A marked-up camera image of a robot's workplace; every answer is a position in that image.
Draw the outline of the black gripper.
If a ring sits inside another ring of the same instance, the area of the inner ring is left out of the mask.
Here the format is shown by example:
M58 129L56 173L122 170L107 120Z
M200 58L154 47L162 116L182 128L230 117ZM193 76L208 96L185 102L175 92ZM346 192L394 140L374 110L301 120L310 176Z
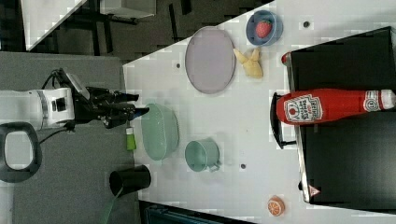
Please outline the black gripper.
M101 120L107 129L121 126L123 120L134 120L149 112L148 107L123 106L120 112L114 107L116 102L136 102L138 94L110 91L104 88L88 88L87 99L82 93L73 91L76 124L86 124Z

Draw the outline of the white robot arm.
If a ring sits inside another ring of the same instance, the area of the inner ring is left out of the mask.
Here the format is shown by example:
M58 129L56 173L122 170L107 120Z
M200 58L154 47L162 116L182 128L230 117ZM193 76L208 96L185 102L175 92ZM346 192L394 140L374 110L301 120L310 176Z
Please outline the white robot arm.
M54 90L1 91L1 123L26 122L35 131L66 128L101 120L107 129L125 124L149 112L135 107L138 94L88 87Z

